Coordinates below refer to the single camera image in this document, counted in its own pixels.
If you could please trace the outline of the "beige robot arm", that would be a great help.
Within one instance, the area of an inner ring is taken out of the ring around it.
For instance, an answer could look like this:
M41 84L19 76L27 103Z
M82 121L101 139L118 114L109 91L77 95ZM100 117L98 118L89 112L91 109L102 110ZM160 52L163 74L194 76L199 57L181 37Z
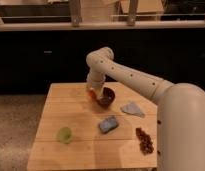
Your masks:
M157 106L157 171L205 171L203 89L118 64L109 47L90 52L86 63L88 87L100 90L109 76Z

